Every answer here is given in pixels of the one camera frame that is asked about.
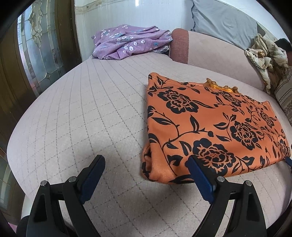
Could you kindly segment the orange black floral blouse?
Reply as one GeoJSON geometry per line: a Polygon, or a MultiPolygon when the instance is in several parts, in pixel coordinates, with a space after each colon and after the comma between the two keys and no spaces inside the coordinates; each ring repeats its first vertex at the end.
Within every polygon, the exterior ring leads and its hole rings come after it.
{"type": "Polygon", "coordinates": [[[291,156],[268,101],[157,73],[149,74],[146,96],[148,141],[142,175],[152,182],[190,183],[189,158],[230,177],[291,156]]]}

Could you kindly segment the striped floral pillow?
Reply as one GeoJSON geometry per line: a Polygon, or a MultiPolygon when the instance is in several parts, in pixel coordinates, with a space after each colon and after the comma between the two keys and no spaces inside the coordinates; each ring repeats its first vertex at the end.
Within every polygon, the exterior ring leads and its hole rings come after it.
{"type": "Polygon", "coordinates": [[[292,122],[292,66],[289,66],[284,76],[279,81],[274,95],[288,118],[290,124],[292,122]]]}

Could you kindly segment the crumpled cream brown blanket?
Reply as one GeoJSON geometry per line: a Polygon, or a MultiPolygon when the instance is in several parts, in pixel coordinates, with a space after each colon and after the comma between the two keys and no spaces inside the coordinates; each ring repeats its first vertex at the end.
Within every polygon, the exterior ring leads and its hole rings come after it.
{"type": "Polygon", "coordinates": [[[271,94],[289,69],[287,53],[260,34],[253,41],[254,45],[245,50],[245,55],[260,73],[265,91],[271,94]]]}

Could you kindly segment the pink quilted mattress cover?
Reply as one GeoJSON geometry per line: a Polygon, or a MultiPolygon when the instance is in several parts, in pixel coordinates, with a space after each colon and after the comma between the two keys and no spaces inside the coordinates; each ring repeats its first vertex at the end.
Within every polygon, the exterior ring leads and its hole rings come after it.
{"type": "Polygon", "coordinates": [[[285,134],[291,125],[272,97],[241,81],[146,53],[121,61],[88,59],[43,92],[16,125],[7,148],[10,168],[33,200],[43,180],[66,181],[97,155],[105,171],[85,209],[101,236],[192,236],[209,208],[194,184],[164,185],[141,176],[147,139],[147,77],[236,86],[269,101],[285,134]]]}

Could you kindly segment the black garment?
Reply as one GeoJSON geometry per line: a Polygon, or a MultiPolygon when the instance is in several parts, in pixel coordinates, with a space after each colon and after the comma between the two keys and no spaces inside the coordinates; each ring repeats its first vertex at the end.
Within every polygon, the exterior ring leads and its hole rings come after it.
{"type": "Polygon", "coordinates": [[[277,41],[275,41],[275,44],[280,47],[281,49],[285,50],[286,52],[292,51],[291,43],[286,40],[285,38],[281,38],[277,41]]]}

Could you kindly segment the pink bolster cushion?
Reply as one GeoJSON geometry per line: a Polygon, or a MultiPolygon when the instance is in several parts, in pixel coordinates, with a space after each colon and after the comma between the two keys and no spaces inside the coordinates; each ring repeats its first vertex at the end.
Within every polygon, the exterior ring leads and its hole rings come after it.
{"type": "Polygon", "coordinates": [[[171,33],[169,57],[237,79],[259,90],[265,85],[260,73],[237,46],[212,36],[176,28],[171,33]]]}

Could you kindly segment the grey pillow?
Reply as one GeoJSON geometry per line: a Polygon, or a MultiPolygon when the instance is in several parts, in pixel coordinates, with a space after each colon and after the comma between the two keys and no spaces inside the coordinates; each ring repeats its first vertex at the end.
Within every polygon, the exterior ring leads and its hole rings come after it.
{"type": "Polygon", "coordinates": [[[251,48],[254,38],[265,36],[264,29],[244,12],[220,1],[193,1],[193,31],[233,44],[251,48]]]}

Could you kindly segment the wooden stained glass door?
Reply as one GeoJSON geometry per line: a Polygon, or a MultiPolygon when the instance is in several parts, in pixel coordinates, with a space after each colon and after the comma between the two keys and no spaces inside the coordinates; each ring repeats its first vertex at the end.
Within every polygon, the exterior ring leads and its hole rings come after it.
{"type": "Polygon", "coordinates": [[[28,107],[81,63],[74,1],[1,1],[1,213],[21,219],[25,194],[7,161],[10,136],[28,107]]]}

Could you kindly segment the purple floral cloth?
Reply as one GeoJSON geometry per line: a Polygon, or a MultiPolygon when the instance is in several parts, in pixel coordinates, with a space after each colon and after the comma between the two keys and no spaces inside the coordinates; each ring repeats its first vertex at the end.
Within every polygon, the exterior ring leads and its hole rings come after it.
{"type": "Polygon", "coordinates": [[[157,26],[136,27],[120,25],[103,29],[92,36],[94,50],[92,57],[99,60],[122,60],[147,52],[167,52],[173,40],[169,30],[157,26]]]}

